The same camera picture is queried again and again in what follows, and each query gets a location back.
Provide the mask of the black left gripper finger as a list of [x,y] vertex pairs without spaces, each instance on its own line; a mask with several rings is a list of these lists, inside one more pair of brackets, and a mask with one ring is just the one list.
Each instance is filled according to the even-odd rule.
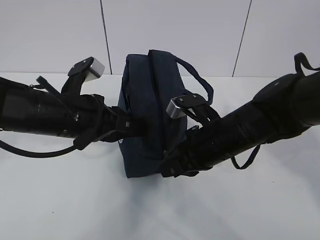
[[147,134],[147,123],[143,118],[132,118],[126,119],[126,137],[143,137]]

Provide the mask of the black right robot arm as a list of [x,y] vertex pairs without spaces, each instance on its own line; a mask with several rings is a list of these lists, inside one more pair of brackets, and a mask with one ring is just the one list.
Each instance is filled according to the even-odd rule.
[[224,117],[204,102],[187,114],[201,126],[187,130],[166,156],[163,177],[193,177],[226,160],[246,169],[262,145],[297,137],[320,123],[320,74],[282,76]]

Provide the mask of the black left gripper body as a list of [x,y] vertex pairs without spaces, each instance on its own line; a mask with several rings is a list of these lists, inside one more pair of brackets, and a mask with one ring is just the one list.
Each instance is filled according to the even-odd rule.
[[118,106],[105,105],[101,95],[92,94],[90,99],[95,106],[93,121],[73,140],[75,149],[82,151],[92,142],[114,143],[133,136],[133,120],[127,112]]

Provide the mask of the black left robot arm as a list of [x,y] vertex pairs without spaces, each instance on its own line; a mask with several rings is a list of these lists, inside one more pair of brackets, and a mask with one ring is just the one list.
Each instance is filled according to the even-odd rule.
[[0,79],[0,128],[3,131],[70,138],[72,146],[50,156],[83,150],[92,142],[113,143],[140,137],[144,122],[98,94],[59,93],[43,78],[29,86]]

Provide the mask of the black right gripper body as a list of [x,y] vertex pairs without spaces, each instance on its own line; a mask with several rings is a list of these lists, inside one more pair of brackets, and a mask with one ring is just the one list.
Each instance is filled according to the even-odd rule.
[[201,171],[213,168],[211,162],[215,143],[187,139],[180,143],[165,157],[159,167],[162,177],[194,177]]

